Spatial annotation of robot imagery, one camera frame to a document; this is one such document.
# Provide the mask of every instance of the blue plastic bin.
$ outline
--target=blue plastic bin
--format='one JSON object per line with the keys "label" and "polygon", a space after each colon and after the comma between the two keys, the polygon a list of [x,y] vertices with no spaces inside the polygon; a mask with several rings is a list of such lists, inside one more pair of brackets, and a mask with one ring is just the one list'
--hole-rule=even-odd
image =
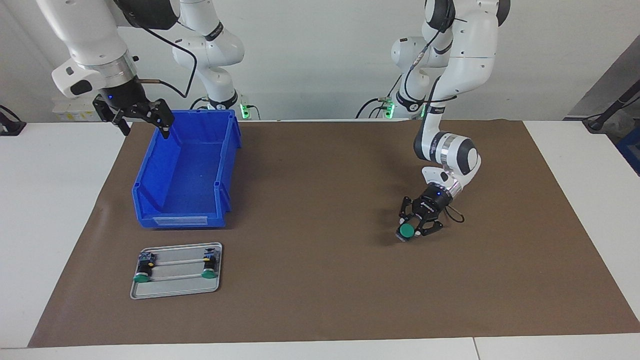
{"label": "blue plastic bin", "polygon": [[233,111],[174,111],[169,139],[151,138],[133,202],[138,221],[154,229],[225,226],[240,129]]}

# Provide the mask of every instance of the cable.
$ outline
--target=cable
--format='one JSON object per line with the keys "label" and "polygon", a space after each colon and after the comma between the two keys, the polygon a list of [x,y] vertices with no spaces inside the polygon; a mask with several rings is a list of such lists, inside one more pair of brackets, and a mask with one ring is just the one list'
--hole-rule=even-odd
{"label": "cable", "polygon": [[193,108],[195,108],[200,101],[207,101],[207,98],[201,97],[198,100],[194,101],[193,104],[191,104],[191,106],[189,107],[189,110],[193,110]]}
{"label": "cable", "polygon": [[384,110],[384,109],[386,109],[386,108],[387,108],[386,106],[380,106],[380,107],[378,107],[378,108],[375,108],[375,109],[371,110],[371,113],[369,114],[369,119],[377,119],[377,118],[378,118],[378,115],[376,115],[376,117],[374,118],[374,117],[373,117],[373,112],[377,110],[377,111],[378,111],[378,114],[380,114],[380,111],[382,111],[382,110]]}
{"label": "cable", "polygon": [[[394,86],[391,86],[391,90],[389,90],[389,93],[387,94],[387,97],[391,96],[391,93],[394,91],[394,89],[396,88],[396,86],[398,85],[400,80],[402,80],[402,74],[400,74],[400,76],[398,76],[398,79],[396,80],[396,83],[394,83]],[[376,119],[380,116],[380,111],[381,111],[380,108],[378,108],[378,113],[376,114]]]}
{"label": "cable", "polygon": [[[153,82],[153,83],[162,84],[164,86],[167,86],[168,88],[171,88],[173,91],[177,92],[182,98],[186,99],[187,96],[189,95],[189,91],[191,90],[191,84],[193,83],[193,78],[195,77],[195,74],[196,74],[196,68],[198,67],[198,58],[191,51],[188,51],[187,49],[183,48],[182,46],[177,45],[177,44],[175,44],[175,43],[163,38],[162,36],[154,33],[153,31],[151,31],[151,30],[149,30],[149,29],[147,29],[147,28],[145,28],[143,26],[140,26],[140,28],[142,30],[146,31],[147,33],[150,33],[153,37],[159,39],[160,41],[165,42],[165,43],[175,47],[176,49],[180,49],[180,50],[184,51],[185,53],[191,55],[191,57],[193,58],[193,70],[191,71],[191,77],[189,77],[189,84],[187,85],[187,90],[184,92],[184,94],[180,90],[178,90],[175,86],[173,86],[173,85],[171,85],[169,83],[166,83],[166,82],[164,82],[162,80],[157,80],[157,81]],[[140,83],[145,83],[145,81],[149,81],[149,80],[151,80],[151,79],[140,79]]]}
{"label": "cable", "polygon": [[406,77],[404,78],[404,93],[406,94],[406,96],[410,99],[413,100],[415,102],[424,102],[424,99],[422,100],[418,100],[416,98],[414,98],[413,96],[411,96],[409,94],[409,90],[407,90],[406,87],[406,83],[409,80],[409,75],[411,75],[411,72],[416,68],[416,66],[418,66],[418,64],[420,63],[420,61],[422,61],[422,58],[424,57],[424,54],[426,54],[427,50],[429,49],[429,46],[431,46],[431,44],[436,40],[436,37],[438,37],[438,35],[440,34],[440,30],[436,31],[436,35],[433,36],[433,38],[427,43],[427,45],[422,49],[422,51],[420,52],[420,54],[418,55],[418,58],[416,58],[416,61],[414,62],[414,65],[412,65],[409,68],[409,71],[406,73]]}
{"label": "cable", "polygon": [[371,100],[369,100],[369,101],[365,102],[365,103],[364,103],[364,105],[362,105],[362,107],[361,107],[361,108],[360,108],[360,110],[358,111],[358,115],[356,115],[355,119],[360,118],[360,114],[362,114],[362,112],[365,110],[365,108],[366,108],[369,104],[371,104],[371,103],[373,103],[373,102],[376,102],[376,101],[378,101],[378,102],[382,102],[382,101],[381,101],[379,98],[377,98],[377,97],[375,97],[375,98],[373,98],[373,99],[371,99]]}
{"label": "cable", "polygon": [[258,120],[262,120],[262,117],[260,116],[260,109],[258,109],[256,105],[247,105],[246,108],[255,109],[255,111],[258,113]]}
{"label": "cable", "polygon": [[[639,96],[639,97],[636,97],[634,100],[629,101],[628,103],[626,103],[624,106],[622,106],[622,107],[620,108],[620,110],[622,110],[622,109],[624,109],[624,108],[628,108],[629,106],[633,105],[633,104],[634,104],[636,101],[638,101],[638,100],[640,100],[640,96]],[[593,118],[595,118],[595,117],[599,117],[599,116],[602,116],[602,115],[604,115],[604,113],[599,113],[599,114],[596,114],[596,115],[588,116],[588,117],[583,118],[583,119],[582,119],[582,121],[589,120],[589,119],[593,119]]]}
{"label": "cable", "polygon": [[[455,14],[455,10],[453,10],[453,13],[451,12],[451,1],[447,2],[447,9],[446,9],[446,16],[442,19],[442,23],[440,24],[440,27],[438,28],[438,30],[436,31],[436,34],[433,35],[433,38],[427,43],[427,45],[422,49],[422,51],[420,52],[420,54],[418,54],[418,57],[416,57],[415,61],[413,62],[413,65],[409,68],[409,71],[406,73],[406,77],[404,78],[404,93],[407,95],[407,97],[417,103],[421,103],[424,104],[424,99],[422,100],[418,100],[414,97],[412,97],[409,94],[409,91],[407,90],[407,81],[409,80],[409,75],[411,75],[411,72],[418,66],[418,64],[420,63],[420,61],[422,61],[422,58],[424,57],[424,55],[427,53],[427,50],[429,49],[429,46],[431,46],[431,44],[436,40],[436,38],[438,37],[438,35],[442,32],[444,33],[445,30],[447,29],[447,25],[450,24],[450,20],[460,20],[460,21],[464,21],[461,19],[456,19],[454,14]],[[427,0],[424,1],[424,7],[426,9],[427,7]]]}
{"label": "cable", "polygon": [[[460,219],[458,220],[458,219],[454,218],[453,216],[451,216],[451,214],[449,213],[449,209],[451,209],[451,211],[455,212],[456,214],[460,215]],[[454,222],[457,222],[458,224],[462,224],[462,223],[464,223],[466,221],[465,220],[465,216],[462,215],[461,212],[459,212],[458,210],[456,210],[455,208],[453,208],[450,205],[447,205],[447,207],[444,208],[444,213],[447,214],[447,216],[451,220],[453,220]]]}
{"label": "cable", "polygon": [[448,99],[444,99],[444,100],[427,100],[427,101],[424,101],[424,103],[425,103],[425,104],[433,104],[434,102],[445,102],[445,101],[451,101],[451,100],[455,100],[455,99],[457,99],[457,98],[458,98],[458,96],[457,96],[457,95],[455,95],[455,96],[452,96],[452,97],[450,97],[450,98],[448,98]]}
{"label": "cable", "polygon": [[13,111],[11,111],[11,109],[7,108],[6,106],[0,105],[0,109],[6,111],[9,115],[15,117],[16,120],[21,121],[18,115],[16,115]]}
{"label": "cable", "polygon": [[633,100],[633,101],[630,101],[630,102],[626,103],[626,105],[624,105],[623,107],[621,107],[621,109],[628,108],[629,106],[633,105],[633,104],[634,104],[634,102],[636,102],[636,101],[638,101],[638,100],[640,100],[640,96],[639,96],[639,97],[636,97],[636,99],[635,99],[635,100]]}

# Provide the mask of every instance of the green cap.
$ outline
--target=green cap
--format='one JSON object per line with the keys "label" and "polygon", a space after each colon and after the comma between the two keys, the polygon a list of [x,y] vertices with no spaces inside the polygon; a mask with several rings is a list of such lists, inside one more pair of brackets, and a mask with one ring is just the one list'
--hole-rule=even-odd
{"label": "green cap", "polygon": [[133,281],[137,282],[137,283],[148,282],[149,281],[149,275],[136,274],[136,276],[133,277]]}
{"label": "green cap", "polygon": [[412,238],[414,234],[415,229],[413,228],[413,226],[411,226],[411,224],[402,224],[402,226],[400,227],[400,235],[404,236],[405,238]]}
{"label": "green cap", "polygon": [[215,279],[218,277],[218,274],[216,274],[216,272],[211,269],[205,269],[201,275],[205,279]]}

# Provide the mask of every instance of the brown paper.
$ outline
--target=brown paper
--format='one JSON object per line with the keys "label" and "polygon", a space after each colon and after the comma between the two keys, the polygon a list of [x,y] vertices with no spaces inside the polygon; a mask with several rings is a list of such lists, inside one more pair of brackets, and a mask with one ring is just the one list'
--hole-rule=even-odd
{"label": "brown paper", "polygon": [[[640,332],[521,122],[445,122],[483,167],[467,222],[411,243],[402,198],[424,190],[418,123],[243,124],[219,230],[150,231],[130,189],[152,132],[136,124],[30,347]],[[145,247],[220,241],[215,293],[131,300]]]}

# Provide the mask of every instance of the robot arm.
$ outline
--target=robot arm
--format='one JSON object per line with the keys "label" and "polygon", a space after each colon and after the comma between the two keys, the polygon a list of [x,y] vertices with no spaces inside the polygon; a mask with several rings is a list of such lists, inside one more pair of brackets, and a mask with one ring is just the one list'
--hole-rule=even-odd
{"label": "robot arm", "polygon": [[[196,75],[207,90],[209,107],[233,109],[244,116],[242,95],[235,90],[231,75],[221,68],[243,60],[242,41],[225,29],[210,0],[180,0],[180,12],[180,24],[198,35],[177,42],[198,59]],[[193,68],[193,58],[188,54],[174,48],[173,57],[180,66]]]}
{"label": "robot arm", "polygon": [[[415,200],[405,198],[400,212],[401,226],[396,236],[408,241],[442,228],[441,211],[471,182],[482,163],[473,141],[440,130],[447,104],[459,94],[484,84],[493,70],[498,27],[509,11],[509,0],[429,0],[422,34],[428,41],[400,39],[394,49],[396,64],[403,69],[404,86],[396,93],[396,116],[415,117],[424,104],[425,116],[414,141],[416,155],[443,166],[425,167],[422,175],[427,189]],[[402,60],[402,51],[418,52],[414,62]],[[423,67],[446,67],[427,98],[428,76]],[[412,212],[404,209],[412,205]],[[418,218],[417,227],[408,221]],[[423,226],[433,223],[430,229]]]}
{"label": "robot arm", "polygon": [[[167,137],[173,114],[163,99],[147,99],[134,59],[118,35],[105,0],[37,0],[37,3],[71,55],[52,73],[58,89],[67,97],[98,90],[94,100],[98,114],[104,122],[118,126],[124,135],[130,129],[123,118],[131,117],[157,126]],[[155,15],[133,10],[124,14],[127,20],[148,28],[171,27],[178,19],[176,0],[119,0],[116,4],[121,8],[132,4],[147,6],[146,9],[153,6]]]}

